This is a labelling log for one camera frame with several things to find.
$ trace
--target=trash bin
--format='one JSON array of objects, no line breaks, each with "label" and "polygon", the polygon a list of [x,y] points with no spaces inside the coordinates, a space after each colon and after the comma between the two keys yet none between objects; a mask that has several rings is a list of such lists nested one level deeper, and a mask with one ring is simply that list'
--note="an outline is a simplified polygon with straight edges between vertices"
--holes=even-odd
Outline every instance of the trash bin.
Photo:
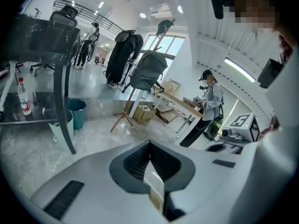
[{"label": "trash bin", "polygon": [[74,117],[74,130],[83,127],[86,118],[87,105],[84,101],[79,99],[70,99],[67,103],[67,109],[72,111]]},{"label": "trash bin", "polygon": [[[73,114],[70,110],[67,111],[67,130],[69,131],[71,140],[73,140],[74,137],[74,118]],[[64,150],[69,150],[69,147],[67,146],[64,136],[62,134],[61,128],[59,126],[59,123],[49,124],[52,132],[54,133],[56,139],[58,140],[58,145],[63,148]]]}]

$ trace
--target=cardboard box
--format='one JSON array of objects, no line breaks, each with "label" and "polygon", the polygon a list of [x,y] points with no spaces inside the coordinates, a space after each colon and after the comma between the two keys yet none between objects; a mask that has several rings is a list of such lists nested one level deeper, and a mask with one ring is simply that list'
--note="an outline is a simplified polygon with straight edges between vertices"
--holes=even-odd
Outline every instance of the cardboard box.
[{"label": "cardboard box", "polygon": [[[141,106],[147,106],[148,111],[145,111],[141,108]],[[156,110],[149,104],[140,102],[137,106],[137,109],[133,115],[133,119],[138,123],[138,124],[145,124],[149,123],[150,120],[155,116]]]}]

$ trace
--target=black cap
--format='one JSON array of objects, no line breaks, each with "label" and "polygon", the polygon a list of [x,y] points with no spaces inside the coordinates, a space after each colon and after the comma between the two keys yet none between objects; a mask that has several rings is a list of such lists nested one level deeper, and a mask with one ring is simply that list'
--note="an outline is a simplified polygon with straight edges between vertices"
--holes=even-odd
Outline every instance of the black cap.
[{"label": "black cap", "polygon": [[203,73],[202,73],[202,80],[206,80],[206,77],[208,75],[213,75],[212,71],[211,70],[205,70]]}]

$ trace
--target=office chair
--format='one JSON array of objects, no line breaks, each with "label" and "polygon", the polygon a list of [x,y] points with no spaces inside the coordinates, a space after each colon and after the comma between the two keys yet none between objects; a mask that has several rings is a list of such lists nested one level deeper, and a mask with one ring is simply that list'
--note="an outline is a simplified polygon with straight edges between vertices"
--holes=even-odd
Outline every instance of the office chair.
[{"label": "office chair", "polygon": [[[69,25],[71,27],[76,27],[78,22],[77,20],[75,20],[75,17],[77,16],[78,11],[69,5],[66,5],[64,8],[62,8],[60,11],[55,11],[52,13],[51,17],[50,17],[50,21],[56,21],[65,25]],[[39,63],[39,64],[35,64],[30,66],[30,71],[33,71],[33,67],[38,67],[35,72],[34,72],[34,76],[37,76],[37,71],[39,69],[41,69],[42,67],[44,68],[50,68],[51,70],[54,70],[54,67],[49,65],[49,64],[45,64],[45,63]]]}]

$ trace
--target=teal trash can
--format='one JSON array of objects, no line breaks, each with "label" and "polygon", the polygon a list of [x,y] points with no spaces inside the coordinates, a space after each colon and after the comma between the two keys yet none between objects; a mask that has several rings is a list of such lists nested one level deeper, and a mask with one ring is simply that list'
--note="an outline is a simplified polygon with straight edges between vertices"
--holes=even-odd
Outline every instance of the teal trash can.
[{"label": "teal trash can", "polygon": [[67,103],[67,109],[73,113],[74,130],[81,129],[86,119],[86,103],[79,99],[70,99]]}]

